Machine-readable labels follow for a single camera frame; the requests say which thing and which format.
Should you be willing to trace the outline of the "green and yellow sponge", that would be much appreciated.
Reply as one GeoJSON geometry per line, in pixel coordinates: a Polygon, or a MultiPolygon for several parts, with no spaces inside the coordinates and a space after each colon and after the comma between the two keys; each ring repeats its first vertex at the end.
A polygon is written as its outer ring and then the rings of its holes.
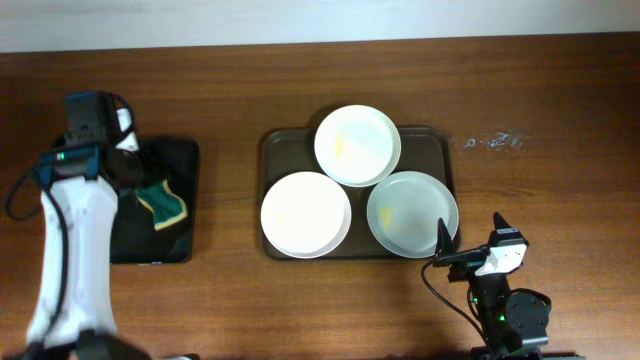
{"type": "Polygon", "coordinates": [[[136,191],[137,200],[152,214],[156,231],[167,229],[188,217],[185,201],[169,187],[167,179],[136,191]]]}

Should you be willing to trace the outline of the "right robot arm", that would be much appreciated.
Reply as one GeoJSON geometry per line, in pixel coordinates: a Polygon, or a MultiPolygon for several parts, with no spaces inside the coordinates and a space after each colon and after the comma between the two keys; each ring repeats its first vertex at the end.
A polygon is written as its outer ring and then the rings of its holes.
{"type": "Polygon", "coordinates": [[[529,242],[499,213],[493,214],[493,223],[486,244],[457,252],[444,221],[437,222],[436,251],[427,265],[448,268],[451,283],[468,283],[471,313],[440,294],[436,297],[480,335],[483,345],[470,350],[471,359],[540,359],[540,348],[549,341],[546,328],[552,302],[537,291],[509,285],[508,276],[523,265],[529,242]]]}

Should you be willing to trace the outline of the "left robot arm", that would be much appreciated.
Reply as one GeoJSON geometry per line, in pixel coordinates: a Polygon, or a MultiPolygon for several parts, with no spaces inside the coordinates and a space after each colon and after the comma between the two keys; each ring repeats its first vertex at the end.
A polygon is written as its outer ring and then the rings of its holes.
{"type": "Polygon", "coordinates": [[[133,125],[122,126],[120,96],[85,91],[65,98],[69,130],[31,176],[41,190],[45,246],[38,302],[24,359],[146,359],[120,338],[110,299],[110,243],[118,194],[103,158],[133,125]]]}

